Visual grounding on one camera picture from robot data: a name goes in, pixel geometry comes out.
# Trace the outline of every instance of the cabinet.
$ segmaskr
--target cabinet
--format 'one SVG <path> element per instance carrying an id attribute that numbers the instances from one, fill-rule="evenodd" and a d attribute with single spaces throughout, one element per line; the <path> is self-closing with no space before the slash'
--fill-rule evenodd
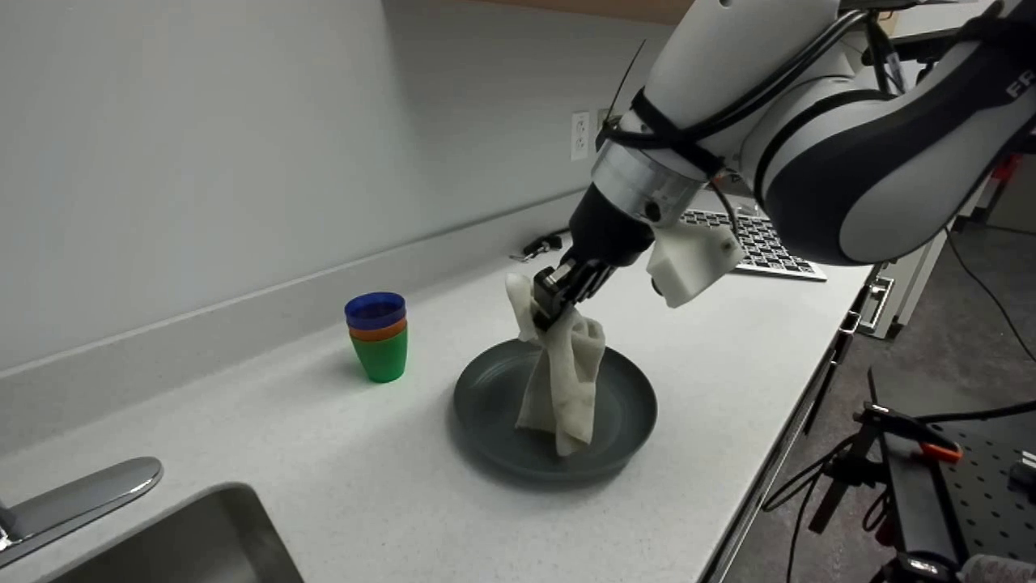
<path id="1" fill-rule="evenodd" d="M 538 9 L 594 13 L 613 20 L 679 22 L 692 0 L 493 0 Z"/>

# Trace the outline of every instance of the gray floor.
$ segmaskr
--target gray floor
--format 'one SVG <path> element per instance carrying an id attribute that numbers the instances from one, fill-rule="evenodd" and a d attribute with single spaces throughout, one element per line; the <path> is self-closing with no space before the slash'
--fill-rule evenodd
<path id="1" fill-rule="evenodd" d="M 1036 238 L 975 227 L 960 233 L 960 249 L 999 295 L 1031 346 L 1036 346 Z M 814 465 L 854 432 L 851 411 L 869 398 L 866 373 L 871 362 L 964 390 L 990 404 L 1036 398 L 1036 362 L 1026 359 L 998 307 L 946 249 L 913 325 L 894 345 L 854 342 L 847 346 L 847 359 L 837 377 L 819 420 L 814 435 L 792 446 L 786 474 Z M 890 550 L 860 533 L 860 514 L 871 498 L 875 492 L 866 491 L 847 492 L 821 537 L 803 533 L 798 581 L 871 581 L 875 572 L 890 561 Z M 733 583 L 783 581 L 792 514 L 798 505 L 786 505 L 756 521 L 730 574 Z"/>

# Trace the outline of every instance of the faucet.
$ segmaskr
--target faucet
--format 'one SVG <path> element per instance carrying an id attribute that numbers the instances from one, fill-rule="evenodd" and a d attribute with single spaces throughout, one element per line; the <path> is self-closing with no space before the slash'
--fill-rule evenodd
<path id="1" fill-rule="evenodd" d="M 0 572 L 155 491 L 155 457 L 122 459 L 17 509 L 0 505 Z"/>

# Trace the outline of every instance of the white wall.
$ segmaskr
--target white wall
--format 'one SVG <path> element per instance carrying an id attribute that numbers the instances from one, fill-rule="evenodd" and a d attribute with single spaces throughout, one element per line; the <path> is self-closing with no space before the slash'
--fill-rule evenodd
<path id="1" fill-rule="evenodd" d="M 445 0 L 0 4 L 0 373 L 568 190 L 571 114 L 644 37 Z"/>

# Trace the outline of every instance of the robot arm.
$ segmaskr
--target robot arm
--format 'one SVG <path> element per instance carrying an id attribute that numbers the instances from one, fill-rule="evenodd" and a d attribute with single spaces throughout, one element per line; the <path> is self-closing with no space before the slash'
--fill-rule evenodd
<path id="1" fill-rule="evenodd" d="M 887 264 L 934 239 L 1036 119 L 1036 0 L 999 0 L 913 92 L 860 69 L 840 0 L 696 0 L 605 133 L 573 249 L 538 276 L 538 325 L 630 266 L 654 227 L 735 173 L 779 239 L 819 264 Z"/>

